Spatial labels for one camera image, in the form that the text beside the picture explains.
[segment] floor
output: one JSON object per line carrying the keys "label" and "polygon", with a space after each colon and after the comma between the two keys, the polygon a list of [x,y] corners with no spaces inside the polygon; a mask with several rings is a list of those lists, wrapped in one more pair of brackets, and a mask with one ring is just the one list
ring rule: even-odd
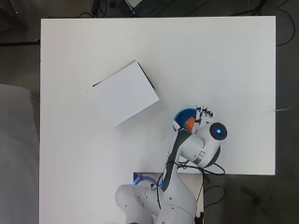
{"label": "floor", "polygon": [[[140,17],[178,17],[184,16],[200,6],[204,1],[169,1],[171,4],[159,7],[159,0],[145,0],[139,11]],[[256,6],[259,0],[210,0],[190,16],[228,16]],[[277,16],[277,42],[284,42],[292,34],[288,17],[275,10],[282,0],[270,0],[263,9],[263,15]],[[0,41],[33,41],[39,38],[40,19],[51,17],[76,17],[81,12],[91,11],[92,0],[88,1],[46,1],[30,0],[18,7],[19,15],[28,24],[26,35],[17,32],[1,32]],[[288,10],[299,24],[298,1],[290,1],[284,9]],[[109,8],[107,15],[116,15],[117,9]],[[277,108],[297,105],[299,102],[299,37],[286,46],[277,47]],[[1,48],[0,83],[23,86],[33,92],[33,102],[38,126],[39,106],[39,53],[38,46]],[[223,185],[227,194],[225,199],[205,210],[205,223],[288,223],[299,220],[299,117],[298,109],[277,112],[277,175],[226,175],[211,176],[213,185]],[[220,189],[206,193],[205,204],[213,203],[221,197]]]}

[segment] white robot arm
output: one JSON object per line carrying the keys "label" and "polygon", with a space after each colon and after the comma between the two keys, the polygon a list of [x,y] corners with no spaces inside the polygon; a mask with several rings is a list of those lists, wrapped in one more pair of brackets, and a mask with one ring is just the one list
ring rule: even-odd
{"label": "white robot arm", "polygon": [[165,166],[160,189],[122,185],[116,192],[116,203],[126,215],[126,224],[193,224],[197,204],[194,195],[178,177],[178,160],[182,156],[201,168],[212,165],[219,157],[221,142],[227,131],[212,119],[200,120],[194,132],[176,131]]}

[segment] orange object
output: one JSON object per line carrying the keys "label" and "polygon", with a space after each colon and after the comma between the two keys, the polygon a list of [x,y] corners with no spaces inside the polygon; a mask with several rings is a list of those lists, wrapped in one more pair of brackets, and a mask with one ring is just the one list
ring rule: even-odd
{"label": "orange object", "polygon": [[192,128],[194,126],[195,123],[195,118],[194,117],[190,117],[189,119],[187,119],[186,123],[185,123],[185,129],[189,130],[190,132],[192,131]]}

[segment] white table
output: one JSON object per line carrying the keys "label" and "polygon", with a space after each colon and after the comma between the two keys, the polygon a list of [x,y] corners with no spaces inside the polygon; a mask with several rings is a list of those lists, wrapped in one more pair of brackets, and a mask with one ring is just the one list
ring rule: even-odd
{"label": "white table", "polygon": [[[275,18],[43,20],[40,224],[123,223],[133,172],[164,168],[172,119],[209,105],[228,130],[229,174],[275,173]],[[92,84],[137,60],[160,101],[117,128]]]}

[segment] white box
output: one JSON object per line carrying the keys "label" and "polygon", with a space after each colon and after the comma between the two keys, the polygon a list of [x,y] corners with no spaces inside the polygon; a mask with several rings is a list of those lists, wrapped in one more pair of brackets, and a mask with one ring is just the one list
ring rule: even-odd
{"label": "white box", "polygon": [[159,101],[147,76],[136,61],[93,85],[93,102],[101,117],[117,126]]}

